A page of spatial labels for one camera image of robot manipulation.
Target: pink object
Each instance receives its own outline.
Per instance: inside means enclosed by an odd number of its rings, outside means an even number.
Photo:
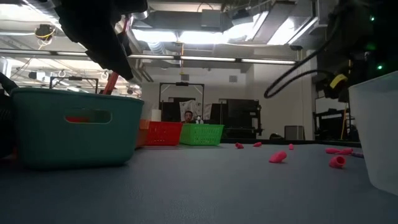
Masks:
[[[325,151],[327,154],[335,154],[335,153],[341,152],[340,149],[336,149],[336,148],[326,148]]]
[[[345,149],[341,150],[338,154],[340,154],[340,155],[351,155],[351,153],[353,153],[353,149],[352,148],[345,148]]]
[[[346,159],[343,156],[335,156],[329,162],[330,167],[337,169],[343,168],[344,164],[346,164]]]
[[[272,155],[271,158],[269,159],[269,162],[282,162],[286,157],[287,157],[286,152],[280,151]]]
[[[243,149],[244,147],[243,147],[243,145],[241,144],[241,143],[235,143],[235,147],[237,148],[237,149]]]

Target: orange basket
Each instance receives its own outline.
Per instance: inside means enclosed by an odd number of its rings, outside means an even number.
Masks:
[[[149,123],[146,146],[176,146],[180,142],[182,123],[156,122]]]
[[[139,120],[139,129],[136,140],[136,149],[145,145],[148,135],[149,120],[141,119]]]

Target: table surface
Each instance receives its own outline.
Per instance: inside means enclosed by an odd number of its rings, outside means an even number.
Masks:
[[[332,169],[328,146],[158,147],[122,167],[0,167],[0,223],[398,223],[398,197],[364,159]],[[282,164],[268,162],[285,150]]]

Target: teal basket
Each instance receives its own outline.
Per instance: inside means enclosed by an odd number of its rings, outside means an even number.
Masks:
[[[40,88],[11,96],[18,158],[27,167],[116,166],[134,152],[141,100]]]
[[[184,124],[180,143],[191,146],[217,146],[221,141],[224,125]]]

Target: white bin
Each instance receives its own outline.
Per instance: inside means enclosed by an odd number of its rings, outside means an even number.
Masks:
[[[349,88],[373,186],[398,195],[398,71]]]

